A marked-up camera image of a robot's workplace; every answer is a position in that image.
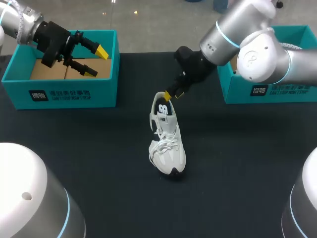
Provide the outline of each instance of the logo on box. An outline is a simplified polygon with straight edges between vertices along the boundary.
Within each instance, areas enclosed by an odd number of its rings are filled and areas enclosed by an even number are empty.
[[[267,92],[267,85],[254,85],[250,96],[265,96]]]
[[[29,93],[34,102],[46,102],[49,100],[44,90],[29,90]]]

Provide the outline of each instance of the tiled floor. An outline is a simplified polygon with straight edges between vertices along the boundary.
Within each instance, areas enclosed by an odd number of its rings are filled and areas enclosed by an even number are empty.
[[[181,45],[194,50],[220,14],[213,0],[25,0],[46,21],[66,29],[116,29],[121,52],[174,51]],[[308,24],[317,33],[316,0],[284,0],[274,24]],[[2,55],[11,54],[15,41],[6,37]]]

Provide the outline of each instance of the screw hole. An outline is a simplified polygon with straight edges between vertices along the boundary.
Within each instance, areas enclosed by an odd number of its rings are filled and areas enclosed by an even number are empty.
[[[28,192],[24,192],[24,193],[22,193],[22,198],[24,200],[30,201],[30,200],[32,200],[32,195]]]

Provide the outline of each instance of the shoe tongue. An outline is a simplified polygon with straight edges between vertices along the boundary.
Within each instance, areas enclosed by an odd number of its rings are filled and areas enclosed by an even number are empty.
[[[173,134],[176,130],[177,118],[176,116],[167,116],[158,112],[158,122],[162,130]]]

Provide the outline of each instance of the brown cardboard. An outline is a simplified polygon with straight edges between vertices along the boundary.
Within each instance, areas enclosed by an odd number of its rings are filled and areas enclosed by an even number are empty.
[[[237,59],[238,59],[238,55],[235,55],[235,56],[230,60],[230,64],[231,64],[232,71],[236,71],[236,70],[237,70]]]
[[[63,65],[63,62],[56,62],[52,68],[49,68],[41,63],[41,59],[37,59],[30,80],[64,79],[66,70],[67,67]]]
[[[97,77],[95,78],[110,78],[111,72],[111,59],[74,59],[81,64],[86,64],[93,70],[97,71]],[[78,71],[67,68],[65,79],[95,79],[90,76],[80,75]]]

